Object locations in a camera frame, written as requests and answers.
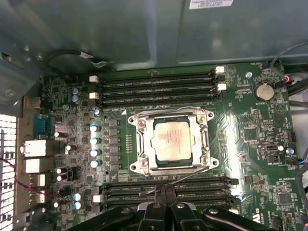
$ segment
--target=white label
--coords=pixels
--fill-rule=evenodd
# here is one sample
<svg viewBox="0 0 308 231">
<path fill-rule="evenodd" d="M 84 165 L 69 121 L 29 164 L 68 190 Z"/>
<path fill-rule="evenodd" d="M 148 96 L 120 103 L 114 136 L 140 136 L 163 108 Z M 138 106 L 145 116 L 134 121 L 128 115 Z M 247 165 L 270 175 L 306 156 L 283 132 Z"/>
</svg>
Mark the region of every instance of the white label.
<svg viewBox="0 0 308 231">
<path fill-rule="evenodd" d="M 80 52 L 80 57 L 81 57 L 81 58 L 84 58 L 84 59 L 93 58 L 92 55 L 89 55 L 89 54 L 84 53 L 84 52 L 82 52 L 82 51 Z"/>
<path fill-rule="evenodd" d="M 190 10 L 231 6 L 233 0 L 191 0 Z"/>
</svg>

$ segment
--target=screw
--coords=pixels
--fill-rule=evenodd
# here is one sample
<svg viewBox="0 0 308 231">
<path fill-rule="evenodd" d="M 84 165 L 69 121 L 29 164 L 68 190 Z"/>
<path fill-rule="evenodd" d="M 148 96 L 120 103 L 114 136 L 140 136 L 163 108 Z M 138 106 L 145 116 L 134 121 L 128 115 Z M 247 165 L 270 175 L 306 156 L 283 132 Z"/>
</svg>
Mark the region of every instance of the screw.
<svg viewBox="0 0 308 231">
<path fill-rule="evenodd" d="M 43 60 L 43 57 L 39 54 L 39 55 L 37 56 L 37 60 Z"/>
<path fill-rule="evenodd" d="M 199 116 L 198 117 L 198 123 L 204 123 L 204 121 L 205 121 L 204 116 Z"/>
<path fill-rule="evenodd" d="M 202 156 L 202 157 L 201 157 L 201 162 L 202 162 L 202 163 L 205 163 L 205 162 L 206 162 L 206 157 L 205 157 L 205 156 Z"/>
<path fill-rule="evenodd" d="M 13 97 L 15 95 L 15 91 L 12 88 L 7 89 L 6 92 L 5 92 L 5 95 L 7 97 Z"/>
<path fill-rule="evenodd" d="M 144 121 L 143 119 L 139 120 L 139 121 L 138 121 L 138 125 L 139 125 L 140 127 L 144 127 L 144 126 L 145 126 L 145 121 Z"/>
<path fill-rule="evenodd" d="M 129 213 L 130 212 L 130 209 L 129 208 L 124 208 L 121 213 L 122 214 L 126 214 L 126 213 Z"/>
<path fill-rule="evenodd" d="M 142 167 L 147 167 L 148 166 L 148 162 L 146 160 L 141 160 L 141 166 Z"/>
<path fill-rule="evenodd" d="M 160 206 L 160 204 L 159 203 L 157 203 L 157 204 L 155 204 L 155 205 L 153 205 L 153 208 L 160 208 L 161 206 Z"/>
<path fill-rule="evenodd" d="M 214 208 L 210 208 L 209 212 L 211 214 L 217 214 L 218 213 L 217 209 L 214 209 Z"/>
<path fill-rule="evenodd" d="M 294 149 L 293 148 L 287 148 L 287 150 L 285 150 L 285 153 L 287 155 L 293 155 L 294 154 Z"/>
<path fill-rule="evenodd" d="M 177 208 L 184 208 L 184 207 L 185 207 L 185 205 L 182 204 L 182 203 L 178 203 L 178 204 L 177 204 Z"/>
<path fill-rule="evenodd" d="M 29 46 L 28 46 L 28 44 L 25 45 L 24 50 L 25 50 L 25 51 L 29 51 Z"/>
<path fill-rule="evenodd" d="M 246 78 L 251 78 L 251 77 L 252 77 L 252 72 L 247 72 L 247 73 L 245 74 L 245 77 L 246 77 Z"/>
</svg>

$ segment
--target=electrolytic capacitor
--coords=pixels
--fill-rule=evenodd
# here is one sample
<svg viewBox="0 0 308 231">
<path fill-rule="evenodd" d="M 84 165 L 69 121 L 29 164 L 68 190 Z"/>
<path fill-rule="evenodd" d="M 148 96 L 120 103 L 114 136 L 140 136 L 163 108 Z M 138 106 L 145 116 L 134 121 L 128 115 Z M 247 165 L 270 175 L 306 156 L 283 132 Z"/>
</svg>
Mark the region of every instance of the electrolytic capacitor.
<svg viewBox="0 0 308 231">
<path fill-rule="evenodd" d="M 53 203 L 53 207 L 58 208 L 59 206 L 64 205 L 64 204 L 65 204 L 65 200 L 63 198 L 60 198 L 58 201 Z"/>
<path fill-rule="evenodd" d="M 82 201 L 77 201 L 74 203 L 74 209 L 75 210 L 80 210 L 83 209 L 83 202 Z"/>
<path fill-rule="evenodd" d="M 78 96 L 76 96 L 76 95 L 73 95 L 71 100 L 74 103 L 80 103 L 80 101 L 81 101 L 81 99 Z"/>
<path fill-rule="evenodd" d="M 93 132 L 96 132 L 96 131 L 99 131 L 101 129 L 100 126 L 97 126 L 97 125 L 91 125 L 90 127 L 90 131 L 93 131 Z"/>
<path fill-rule="evenodd" d="M 99 154 L 101 154 L 101 151 L 98 150 L 98 149 L 93 149 L 93 150 L 90 151 L 90 156 L 92 156 L 92 157 L 96 157 Z"/>
<path fill-rule="evenodd" d="M 73 88 L 73 89 L 72 89 L 72 94 L 73 94 L 73 95 L 80 95 L 79 89 L 78 89 L 78 88 Z"/>
<path fill-rule="evenodd" d="M 67 172 L 67 168 L 65 167 L 60 167 L 60 168 L 57 168 L 56 170 L 57 174 L 66 173 L 66 172 Z"/>
<path fill-rule="evenodd" d="M 63 138 L 63 137 L 66 137 L 66 134 L 64 132 L 57 131 L 57 132 L 54 133 L 54 136 Z"/>
<path fill-rule="evenodd" d="M 77 150 L 77 146 L 76 145 L 67 145 L 65 147 L 66 150 L 68 151 L 74 151 L 74 150 Z"/>
<path fill-rule="evenodd" d="M 101 113 L 101 111 L 100 111 L 98 108 L 96 108 L 96 109 L 94 110 L 94 114 L 95 114 L 96 116 L 99 116 L 100 113 Z"/>
<path fill-rule="evenodd" d="M 96 145 L 100 142 L 101 142 L 101 139 L 99 139 L 99 138 L 91 138 L 90 139 L 90 144 L 92 144 L 92 145 Z"/>
<path fill-rule="evenodd" d="M 83 198 L 83 193 L 75 193 L 73 196 L 74 201 L 80 201 Z"/>
<path fill-rule="evenodd" d="M 62 174 L 62 175 L 57 176 L 57 181 L 63 181 L 65 179 L 67 179 L 67 175 L 66 174 Z"/>
<path fill-rule="evenodd" d="M 91 168 L 96 168 L 97 166 L 101 165 L 102 164 L 102 161 L 101 160 L 92 160 L 90 162 L 90 166 Z"/>
</svg>

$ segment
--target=dimm slot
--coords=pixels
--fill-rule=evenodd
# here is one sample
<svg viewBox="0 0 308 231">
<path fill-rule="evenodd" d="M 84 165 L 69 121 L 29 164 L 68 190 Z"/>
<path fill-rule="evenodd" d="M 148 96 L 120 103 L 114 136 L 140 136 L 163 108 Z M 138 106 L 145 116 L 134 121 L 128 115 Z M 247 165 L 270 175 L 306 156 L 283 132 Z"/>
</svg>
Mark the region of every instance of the dimm slot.
<svg viewBox="0 0 308 231">
<path fill-rule="evenodd" d="M 121 84 L 121 83 L 132 83 L 132 82 L 146 82 L 146 81 L 160 81 L 160 80 L 181 80 L 181 79 L 201 79 L 201 78 L 214 78 L 214 71 L 203 72 L 203 73 L 189 73 L 189 74 L 175 74 L 175 75 L 157 75 L 148 77 L 132 77 L 122 78 L 116 80 L 104 80 L 105 84 Z"/>
</svg>

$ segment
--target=capacitor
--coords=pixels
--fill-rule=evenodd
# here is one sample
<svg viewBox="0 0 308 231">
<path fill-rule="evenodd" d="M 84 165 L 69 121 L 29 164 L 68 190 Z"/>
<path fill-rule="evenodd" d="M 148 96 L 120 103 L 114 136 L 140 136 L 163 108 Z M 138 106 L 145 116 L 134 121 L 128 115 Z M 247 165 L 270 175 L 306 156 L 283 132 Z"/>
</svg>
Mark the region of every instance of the capacitor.
<svg viewBox="0 0 308 231">
<path fill-rule="evenodd" d="M 60 168 L 57 168 L 56 170 L 57 174 L 66 173 L 66 172 L 67 172 L 67 168 L 65 167 L 60 167 Z"/>
<path fill-rule="evenodd" d="M 98 149 L 92 149 L 92 150 L 90 151 L 90 156 L 96 157 L 96 156 L 98 156 L 100 153 L 101 153 L 100 150 L 98 150 Z"/>
<path fill-rule="evenodd" d="M 80 201 L 83 198 L 83 194 L 81 192 L 75 193 L 73 196 L 74 201 Z"/>
<path fill-rule="evenodd" d="M 93 131 L 93 132 L 95 132 L 95 131 L 99 131 L 100 130 L 100 126 L 97 126 L 97 125 L 91 125 L 90 126 L 90 131 Z"/>
<path fill-rule="evenodd" d="M 294 154 L 294 149 L 293 148 L 287 148 L 286 150 L 285 150 L 285 153 L 287 154 L 287 155 L 293 155 Z"/>
<path fill-rule="evenodd" d="M 77 201 L 74 203 L 74 209 L 75 210 L 80 210 L 83 208 L 83 202 L 82 201 Z"/>
<path fill-rule="evenodd" d="M 60 198 L 58 201 L 53 203 L 53 207 L 58 208 L 59 206 L 64 205 L 64 204 L 65 204 L 65 200 L 63 198 Z"/>
<path fill-rule="evenodd" d="M 54 136 L 63 138 L 63 137 L 66 137 L 66 134 L 64 132 L 57 131 L 57 132 L 54 133 Z"/>
<path fill-rule="evenodd" d="M 81 101 L 81 99 L 78 96 L 76 96 L 76 95 L 73 95 L 71 100 L 74 103 L 80 103 L 80 101 Z"/>
<path fill-rule="evenodd" d="M 62 106 L 63 111 L 68 111 L 69 110 L 69 105 L 68 104 L 64 104 Z"/>
<path fill-rule="evenodd" d="M 78 88 L 73 88 L 73 89 L 72 89 L 72 94 L 73 94 L 73 95 L 80 95 L 79 89 L 78 89 Z"/>
<path fill-rule="evenodd" d="M 96 145 L 100 142 L 101 142 L 101 139 L 99 139 L 99 138 L 91 138 L 90 139 L 90 144 L 92 144 L 92 145 Z"/>
<path fill-rule="evenodd" d="M 95 114 L 96 116 L 99 116 L 100 113 L 101 113 L 101 111 L 100 111 L 98 108 L 96 108 L 96 109 L 94 110 L 94 114 Z"/>
<path fill-rule="evenodd" d="M 90 163 L 91 168 L 96 168 L 97 166 L 101 165 L 102 161 L 101 160 L 92 160 Z"/>
<path fill-rule="evenodd" d="M 57 176 L 57 181 L 63 181 L 65 179 L 67 179 L 67 175 L 66 174 L 62 174 L 62 175 Z"/>
<path fill-rule="evenodd" d="M 77 146 L 76 145 L 67 145 L 65 147 L 66 150 L 68 151 L 74 151 L 74 150 L 77 150 Z"/>
<path fill-rule="evenodd" d="M 275 96 L 275 90 L 270 84 L 263 82 L 255 88 L 254 95 L 261 102 L 269 101 Z"/>
</svg>

